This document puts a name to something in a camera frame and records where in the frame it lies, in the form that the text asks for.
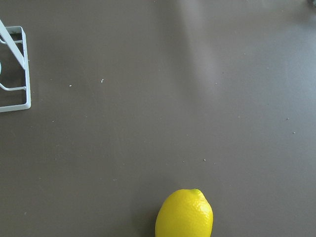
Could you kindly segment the yellow lemon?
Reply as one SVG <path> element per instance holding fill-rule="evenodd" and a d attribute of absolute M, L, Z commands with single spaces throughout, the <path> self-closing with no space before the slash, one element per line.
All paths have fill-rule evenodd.
<path fill-rule="evenodd" d="M 180 189 L 162 204 L 155 223 L 157 237 L 210 237 L 211 205 L 199 189 Z"/>

